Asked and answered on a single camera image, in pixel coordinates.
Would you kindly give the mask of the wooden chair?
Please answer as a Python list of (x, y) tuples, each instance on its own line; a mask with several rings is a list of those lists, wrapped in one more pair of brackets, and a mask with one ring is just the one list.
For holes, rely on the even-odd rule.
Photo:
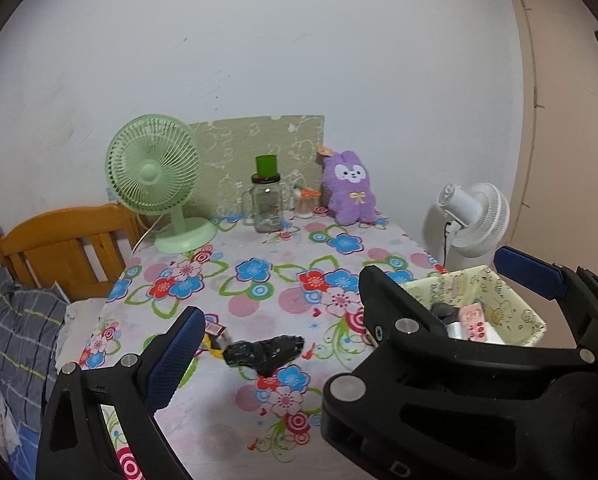
[(136, 244), (142, 233), (121, 205), (58, 209), (0, 233), (0, 265), (28, 287), (60, 285), (72, 301), (105, 298), (126, 268), (119, 237)]

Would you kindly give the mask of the pink cloth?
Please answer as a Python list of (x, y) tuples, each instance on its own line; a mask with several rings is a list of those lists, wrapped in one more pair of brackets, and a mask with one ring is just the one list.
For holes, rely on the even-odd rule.
[(474, 342), (485, 342), (488, 340), (486, 333), (486, 321), (482, 305), (479, 302), (460, 307), (458, 312), (462, 335), (465, 339)]

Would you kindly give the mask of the purple plush bunny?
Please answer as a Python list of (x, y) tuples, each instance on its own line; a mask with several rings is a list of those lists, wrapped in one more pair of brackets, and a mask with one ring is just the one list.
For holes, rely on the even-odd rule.
[(354, 151), (335, 152), (321, 146), (322, 188), (327, 195), (327, 208), (341, 226), (361, 222), (373, 224), (378, 219), (376, 197), (371, 179)]

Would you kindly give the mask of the green cup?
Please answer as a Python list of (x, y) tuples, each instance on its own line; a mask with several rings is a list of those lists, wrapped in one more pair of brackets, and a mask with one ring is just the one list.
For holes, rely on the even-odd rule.
[(276, 177), (278, 175), (277, 157), (273, 154), (258, 155), (256, 157), (256, 175), (264, 179)]

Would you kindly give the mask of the green patterned cardboard sheet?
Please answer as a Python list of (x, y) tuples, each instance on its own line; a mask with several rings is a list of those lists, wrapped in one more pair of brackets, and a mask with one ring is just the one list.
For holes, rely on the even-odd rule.
[(256, 158), (274, 155), (281, 174), (284, 207), (291, 191), (318, 188), (322, 166), (316, 148), (323, 144), (325, 118), (285, 115), (220, 119), (191, 126), (200, 154), (201, 171), (188, 217), (223, 218), (241, 212), (241, 193), (251, 185)]

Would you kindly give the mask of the yellow-green fabric storage box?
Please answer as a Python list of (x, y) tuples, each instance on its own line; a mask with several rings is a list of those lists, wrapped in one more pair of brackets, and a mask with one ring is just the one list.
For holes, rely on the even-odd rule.
[(535, 347), (546, 333), (541, 316), (487, 266), (421, 278), (403, 288), (428, 310), (436, 302), (456, 308), (479, 302), (490, 344)]

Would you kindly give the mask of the green desk fan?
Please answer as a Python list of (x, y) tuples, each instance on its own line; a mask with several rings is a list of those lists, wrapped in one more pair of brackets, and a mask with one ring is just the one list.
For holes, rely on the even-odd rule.
[(209, 220), (184, 214), (200, 171), (192, 128), (167, 115), (132, 119), (114, 135), (105, 156), (108, 185), (124, 207), (170, 219), (155, 235), (154, 245), (163, 254), (192, 252), (217, 234)]

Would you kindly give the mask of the small toothpick jar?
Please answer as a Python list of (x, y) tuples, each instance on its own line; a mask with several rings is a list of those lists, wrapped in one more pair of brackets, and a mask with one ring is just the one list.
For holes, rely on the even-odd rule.
[(314, 211), (320, 206), (321, 192), (313, 188), (293, 189), (293, 211), (299, 218), (311, 218)]

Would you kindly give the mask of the beige door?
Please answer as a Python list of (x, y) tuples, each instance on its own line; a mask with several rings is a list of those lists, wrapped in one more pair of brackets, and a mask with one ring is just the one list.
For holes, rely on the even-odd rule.
[(581, 0), (512, 0), (523, 124), (505, 242), (598, 274), (598, 23)]

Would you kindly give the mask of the glass mason jar mug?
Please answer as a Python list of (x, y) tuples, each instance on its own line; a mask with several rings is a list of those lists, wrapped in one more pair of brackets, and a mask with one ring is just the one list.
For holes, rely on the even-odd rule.
[(284, 229), (284, 197), (281, 176), (261, 177), (253, 174), (251, 187), (241, 193), (241, 215), (246, 226), (270, 234)]

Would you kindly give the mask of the grey velvet scrunchie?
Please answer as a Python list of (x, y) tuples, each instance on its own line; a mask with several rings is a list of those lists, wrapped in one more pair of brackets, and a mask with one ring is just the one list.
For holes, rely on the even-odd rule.
[(436, 302), (430, 308), (430, 312), (444, 325), (450, 325), (459, 321), (459, 307), (444, 302)]

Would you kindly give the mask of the small colourful carton box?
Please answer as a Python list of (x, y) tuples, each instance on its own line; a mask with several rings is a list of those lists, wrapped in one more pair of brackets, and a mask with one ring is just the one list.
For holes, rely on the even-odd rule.
[(199, 346), (201, 352), (209, 352), (217, 359), (223, 358), (223, 351), (232, 344), (232, 338), (224, 325), (207, 321), (205, 333)]

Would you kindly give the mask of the floral tablecloth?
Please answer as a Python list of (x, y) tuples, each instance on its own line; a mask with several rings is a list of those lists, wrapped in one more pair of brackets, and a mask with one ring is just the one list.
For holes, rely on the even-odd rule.
[(291, 217), (267, 235), (236, 218), (217, 226), (208, 245), (180, 256), (143, 244), (106, 299), (69, 308), (57, 362), (113, 365), (188, 306), (236, 341), (300, 336), (301, 355), (270, 378), (199, 350), (158, 425), (196, 479), (362, 478), (321, 435), (323, 385), (372, 349), (360, 272), (377, 266), (402, 284), (438, 273), (439, 263), (386, 219), (339, 226), (326, 214)]

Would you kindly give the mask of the white standing fan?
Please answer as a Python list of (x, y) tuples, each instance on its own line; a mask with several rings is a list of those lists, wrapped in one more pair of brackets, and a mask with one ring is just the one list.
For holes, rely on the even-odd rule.
[(447, 269), (490, 264), (510, 217), (508, 199), (492, 183), (444, 184), (428, 208), (423, 240)]

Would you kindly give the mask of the blue plaid blanket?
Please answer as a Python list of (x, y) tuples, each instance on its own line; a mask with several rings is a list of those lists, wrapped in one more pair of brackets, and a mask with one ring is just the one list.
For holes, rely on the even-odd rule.
[(31, 288), (0, 266), (0, 395), (19, 445), (8, 466), (19, 479), (36, 476), (43, 413), (56, 380), (55, 352), (68, 300), (60, 289)]

